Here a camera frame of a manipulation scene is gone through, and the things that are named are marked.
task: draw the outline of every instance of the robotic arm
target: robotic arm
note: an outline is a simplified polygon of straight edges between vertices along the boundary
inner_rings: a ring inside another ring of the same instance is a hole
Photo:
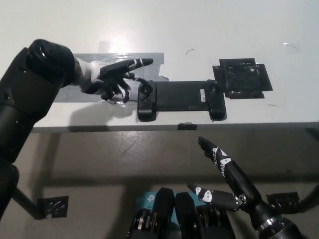
[[[198,143],[205,151],[205,156],[214,162],[225,177],[233,194],[210,191],[190,184],[188,187],[192,192],[207,204],[229,211],[241,209],[248,213],[251,224],[260,239],[305,238],[293,222],[283,218],[274,208],[262,200],[260,193],[245,173],[220,147],[203,137],[199,137]]]
[[[112,65],[87,63],[74,58],[69,48],[40,39],[17,54],[0,80],[0,218],[16,192],[18,170],[12,163],[34,124],[48,113],[59,90],[78,85],[84,93],[101,95],[104,100],[117,95],[126,102],[130,87],[124,78],[140,81],[147,92],[152,90],[146,80],[130,72],[151,63],[153,59]]]

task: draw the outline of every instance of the teal box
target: teal box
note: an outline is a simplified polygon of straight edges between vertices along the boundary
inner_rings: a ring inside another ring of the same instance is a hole
[[[195,206],[205,205],[205,203],[199,201],[198,197],[194,193],[189,192],[189,195],[192,197]],[[138,197],[136,201],[137,210],[141,208],[152,210],[155,196],[156,196],[156,192],[146,192],[142,194],[140,197]],[[175,209],[171,217],[171,230],[179,230],[179,224],[176,218]]]

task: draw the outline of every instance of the label sticker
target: label sticker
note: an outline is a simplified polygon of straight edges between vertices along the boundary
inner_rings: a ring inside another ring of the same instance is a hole
[[[206,101],[205,90],[204,89],[200,89],[200,101],[202,101],[202,102]]]

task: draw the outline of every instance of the black game controller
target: black game controller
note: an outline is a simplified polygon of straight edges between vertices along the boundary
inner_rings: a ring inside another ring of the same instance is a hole
[[[212,120],[226,119],[224,93],[214,80],[140,84],[139,120],[154,121],[160,111],[209,111]]]

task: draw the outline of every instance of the gray floor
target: gray floor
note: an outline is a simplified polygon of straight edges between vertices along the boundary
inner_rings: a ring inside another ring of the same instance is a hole
[[[197,145],[199,135],[219,144],[263,195],[304,197],[319,181],[319,142],[302,129],[32,134],[15,163],[18,186],[33,199],[69,195],[68,216],[35,221],[11,201],[0,238],[125,238],[142,192],[187,190],[189,182],[229,191]],[[318,216],[319,207],[288,218],[319,238]],[[256,237],[246,214],[230,219],[237,238]]]

